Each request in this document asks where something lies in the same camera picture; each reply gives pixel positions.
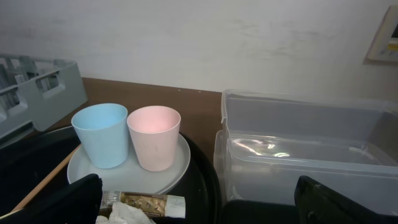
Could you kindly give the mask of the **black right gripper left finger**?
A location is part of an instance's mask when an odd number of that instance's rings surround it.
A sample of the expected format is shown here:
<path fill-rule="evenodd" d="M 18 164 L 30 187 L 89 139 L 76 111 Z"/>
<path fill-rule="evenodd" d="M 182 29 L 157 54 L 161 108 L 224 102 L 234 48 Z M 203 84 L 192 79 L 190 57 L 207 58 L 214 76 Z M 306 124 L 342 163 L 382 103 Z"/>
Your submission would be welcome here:
<path fill-rule="evenodd" d="M 1 224 L 95 223 L 103 196 L 96 174 L 70 184 L 47 198 L 1 218 Z"/>

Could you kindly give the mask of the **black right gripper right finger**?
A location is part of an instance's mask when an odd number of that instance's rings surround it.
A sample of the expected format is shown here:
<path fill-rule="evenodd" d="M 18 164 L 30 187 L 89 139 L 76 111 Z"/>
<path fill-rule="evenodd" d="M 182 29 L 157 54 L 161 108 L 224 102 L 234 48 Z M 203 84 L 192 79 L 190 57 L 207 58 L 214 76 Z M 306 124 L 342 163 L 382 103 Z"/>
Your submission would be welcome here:
<path fill-rule="evenodd" d="M 302 175 L 294 192 L 300 223 L 304 224 L 397 224 L 397 217 L 378 214 Z"/>

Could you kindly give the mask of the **light blue cup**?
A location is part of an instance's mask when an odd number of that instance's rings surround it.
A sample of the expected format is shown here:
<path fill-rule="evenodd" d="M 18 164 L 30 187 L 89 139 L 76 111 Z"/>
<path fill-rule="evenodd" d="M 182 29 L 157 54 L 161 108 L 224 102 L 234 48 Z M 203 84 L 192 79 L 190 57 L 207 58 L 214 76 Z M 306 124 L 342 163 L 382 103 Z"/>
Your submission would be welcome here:
<path fill-rule="evenodd" d="M 115 103 L 89 106 L 77 112 L 72 126 L 92 164 L 100 169 L 121 165 L 129 154 L 127 108 Z"/>

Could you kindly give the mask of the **wooden chopstick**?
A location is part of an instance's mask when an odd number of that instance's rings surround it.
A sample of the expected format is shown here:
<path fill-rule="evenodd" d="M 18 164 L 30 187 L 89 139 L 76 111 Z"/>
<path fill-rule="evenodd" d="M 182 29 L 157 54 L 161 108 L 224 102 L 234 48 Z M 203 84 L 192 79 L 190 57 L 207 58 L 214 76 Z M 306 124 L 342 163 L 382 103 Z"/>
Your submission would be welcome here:
<path fill-rule="evenodd" d="M 17 212 L 23 209 L 71 160 L 74 153 L 81 147 L 79 144 L 72 152 L 59 163 L 33 190 L 31 190 L 11 211 Z"/>

